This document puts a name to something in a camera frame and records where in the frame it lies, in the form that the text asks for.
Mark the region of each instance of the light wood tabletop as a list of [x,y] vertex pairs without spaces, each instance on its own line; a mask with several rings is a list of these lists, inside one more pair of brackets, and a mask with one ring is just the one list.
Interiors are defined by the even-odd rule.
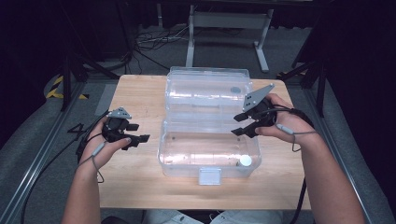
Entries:
[[[291,103],[285,84],[252,79],[253,89],[274,83],[271,91]],[[259,136],[262,164],[247,178],[223,178],[219,186],[200,186],[197,178],[169,177],[157,159],[165,116],[166,76],[125,75],[120,78],[110,110],[123,106],[140,125],[130,134],[150,134],[147,143],[118,151],[101,168],[100,204],[139,209],[294,210],[304,180],[300,152],[274,137]],[[305,194],[303,209],[310,209]]]

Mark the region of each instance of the person's left arm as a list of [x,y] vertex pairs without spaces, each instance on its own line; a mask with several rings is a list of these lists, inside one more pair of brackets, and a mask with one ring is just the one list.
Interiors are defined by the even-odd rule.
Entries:
[[[117,150],[126,147],[131,141],[125,138],[114,143],[105,142],[105,138],[99,134],[102,132],[105,121],[106,118],[101,119],[90,133],[92,139],[84,149],[69,190],[63,224],[101,222],[97,171],[111,159]],[[105,143],[104,147],[92,157],[92,153],[103,143]]]

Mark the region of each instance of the forearm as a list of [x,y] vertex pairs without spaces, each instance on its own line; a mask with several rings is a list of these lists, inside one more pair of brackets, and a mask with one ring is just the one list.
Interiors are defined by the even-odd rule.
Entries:
[[62,223],[100,223],[99,187],[91,161],[76,171]]
[[364,223],[361,205],[347,177],[322,138],[306,137],[302,160],[317,223]]

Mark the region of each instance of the open plastic container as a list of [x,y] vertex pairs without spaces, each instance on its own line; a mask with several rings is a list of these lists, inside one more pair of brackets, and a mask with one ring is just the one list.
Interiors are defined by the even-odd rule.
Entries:
[[223,177],[248,177],[260,166],[257,137],[236,136],[237,122],[252,83],[245,69],[172,67],[165,91],[158,160],[169,176],[198,177],[219,185]]

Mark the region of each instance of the gray floor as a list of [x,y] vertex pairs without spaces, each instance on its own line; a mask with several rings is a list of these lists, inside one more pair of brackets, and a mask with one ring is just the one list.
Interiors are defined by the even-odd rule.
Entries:
[[[153,27],[142,32],[157,29]],[[263,47],[270,72],[264,74],[252,47],[252,42],[256,36],[259,36],[257,32],[203,30],[195,37],[194,66],[246,68],[251,78],[276,78],[276,74],[279,72],[291,70],[291,63],[309,32],[309,29],[270,29]],[[180,39],[177,42],[168,43],[160,49],[142,52],[166,67],[184,66],[187,41]],[[130,62],[130,70],[127,68],[127,74],[164,76],[169,71],[136,52],[134,56],[135,58]],[[106,62],[104,65],[109,66],[114,63],[116,62]],[[113,72],[123,75],[124,68]],[[330,85],[326,86],[325,118],[321,119],[315,108],[312,107],[312,97],[315,97],[316,93],[315,87],[312,90],[302,90],[298,85],[292,84],[295,80],[297,79],[293,78],[287,82],[294,105],[305,111],[309,117],[314,118],[316,126],[320,126],[322,130],[331,134],[327,137],[327,141],[337,149],[335,156],[340,163],[345,165],[346,173],[355,184],[367,215],[367,223],[395,223],[387,199],[366,166]],[[52,82],[53,80],[49,82],[47,88],[43,90],[43,94],[48,92]],[[79,123],[87,127],[98,114],[107,109],[115,85],[117,85],[117,80],[108,79],[102,74],[90,75],[88,82],[82,86],[81,92],[89,94],[89,99],[76,100],[72,104],[70,113],[64,117],[64,124],[50,145],[48,157],[44,158],[46,161],[53,158],[75,138],[76,135],[67,133],[67,130]],[[19,191],[18,186],[23,181],[24,174],[29,171],[35,156],[40,152],[43,143],[46,142],[53,124],[62,115],[59,112],[61,106],[62,99],[48,99],[22,124],[0,150],[0,190],[2,192],[0,211],[3,214],[0,219],[1,223],[20,223],[21,202],[15,203],[16,200],[13,199],[13,196]],[[38,179],[27,204],[25,223],[60,222],[68,188],[77,165],[75,155],[77,145],[78,142],[74,142]],[[11,214],[11,217],[9,217],[9,221],[6,221],[8,216],[5,215],[8,214]],[[110,215],[123,217],[130,223],[139,223],[142,211],[103,209],[103,217]],[[289,223],[292,215],[293,211],[286,211],[284,223]],[[312,223],[312,221],[311,212],[303,211],[297,223]]]

